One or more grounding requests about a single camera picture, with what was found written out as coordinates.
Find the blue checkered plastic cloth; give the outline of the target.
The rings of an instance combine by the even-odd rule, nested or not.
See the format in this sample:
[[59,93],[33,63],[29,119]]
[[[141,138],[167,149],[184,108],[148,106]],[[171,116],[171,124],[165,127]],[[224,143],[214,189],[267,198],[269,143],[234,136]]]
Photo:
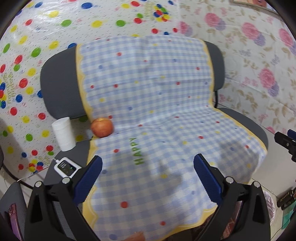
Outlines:
[[144,232],[147,240],[200,226],[216,209],[193,159],[248,183],[267,149],[212,103],[213,66],[205,42],[178,36],[113,37],[77,46],[82,103],[113,134],[94,138],[103,161],[83,214],[101,240]]

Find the white paper cup stack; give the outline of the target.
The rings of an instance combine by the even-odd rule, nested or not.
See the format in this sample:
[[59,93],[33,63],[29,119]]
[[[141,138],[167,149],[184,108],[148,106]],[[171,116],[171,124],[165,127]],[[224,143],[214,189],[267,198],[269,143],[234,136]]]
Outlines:
[[62,152],[76,146],[76,140],[69,117],[60,118],[52,123],[52,129]]

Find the white power bank device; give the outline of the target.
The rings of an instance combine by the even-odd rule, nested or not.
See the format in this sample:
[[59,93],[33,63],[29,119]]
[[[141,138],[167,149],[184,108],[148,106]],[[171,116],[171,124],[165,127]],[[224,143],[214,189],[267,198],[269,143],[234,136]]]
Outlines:
[[74,161],[70,160],[67,157],[63,157],[60,160],[56,160],[54,165],[54,170],[62,177],[73,178],[79,169],[82,167],[76,164]]

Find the purple book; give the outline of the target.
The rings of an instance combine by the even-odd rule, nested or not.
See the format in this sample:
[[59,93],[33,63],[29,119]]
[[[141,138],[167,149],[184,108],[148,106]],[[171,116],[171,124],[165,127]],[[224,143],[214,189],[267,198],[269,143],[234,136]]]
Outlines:
[[10,218],[10,224],[13,234],[18,238],[18,240],[23,241],[23,236],[21,233],[20,225],[18,222],[18,215],[16,210],[16,204],[12,203],[8,209],[8,214]]

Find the black bottle near wall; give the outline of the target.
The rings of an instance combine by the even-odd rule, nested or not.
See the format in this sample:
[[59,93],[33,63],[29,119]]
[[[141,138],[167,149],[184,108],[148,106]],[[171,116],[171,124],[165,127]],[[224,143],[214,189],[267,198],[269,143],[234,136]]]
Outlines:
[[294,190],[289,190],[286,194],[284,194],[276,203],[277,207],[282,207],[285,203],[290,201],[293,198]]

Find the red apple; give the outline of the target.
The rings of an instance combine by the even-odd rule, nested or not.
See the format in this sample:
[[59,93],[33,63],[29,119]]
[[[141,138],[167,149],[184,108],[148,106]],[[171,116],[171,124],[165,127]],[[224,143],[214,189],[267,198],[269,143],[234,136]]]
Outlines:
[[111,135],[114,131],[113,123],[107,118],[97,118],[91,123],[91,131],[98,138]]

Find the green bag on floor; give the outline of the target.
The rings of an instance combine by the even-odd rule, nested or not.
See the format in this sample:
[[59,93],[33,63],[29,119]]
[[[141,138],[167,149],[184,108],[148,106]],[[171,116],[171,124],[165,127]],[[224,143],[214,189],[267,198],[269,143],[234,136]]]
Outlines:
[[294,206],[291,205],[283,211],[282,226],[281,226],[282,230],[285,229],[287,225],[290,223],[290,218],[293,214],[293,209],[294,209]]

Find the plaid red rug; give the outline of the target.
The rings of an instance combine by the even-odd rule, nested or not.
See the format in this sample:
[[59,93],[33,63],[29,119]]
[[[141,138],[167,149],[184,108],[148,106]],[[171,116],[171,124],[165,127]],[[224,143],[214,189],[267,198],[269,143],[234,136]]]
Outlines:
[[228,221],[228,224],[226,225],[226,228],[222,234],[222,239],[228,238],[231,235],[232,231],[234,230],[234,226],[236,224],[236,220],[239,216],[239,212],[241,209],[241,204],[242,204],[242,201],[236,202],[234,211],[233,211],[233,213],[230,217],[230,220]]

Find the grey office chair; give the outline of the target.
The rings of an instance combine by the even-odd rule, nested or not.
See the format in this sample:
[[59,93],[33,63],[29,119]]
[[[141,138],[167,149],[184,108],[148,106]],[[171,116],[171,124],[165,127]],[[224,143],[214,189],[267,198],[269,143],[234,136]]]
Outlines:
[[[215,108],[234,118],[253,134],[255,134],[268,147],[268,137],[262,127],[245,115],[224,108],[218,101],[218,90],[225,82],[225,65],[220,49],[206,42],[214,70]],[[71,119],[85,116],[80,99],[76,74],[76,47],[64,50],[46,61],[41,70],[41,91],[45,106],[49,114],[56,118],[70,117]]]

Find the grey neighbouring chair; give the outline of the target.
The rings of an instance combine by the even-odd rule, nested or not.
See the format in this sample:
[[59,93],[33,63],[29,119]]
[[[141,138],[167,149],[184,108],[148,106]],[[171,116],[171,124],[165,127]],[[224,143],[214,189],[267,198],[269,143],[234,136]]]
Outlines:
[[1,198],[1,240],[24,240],[26,214],[20,183],[14,182]]

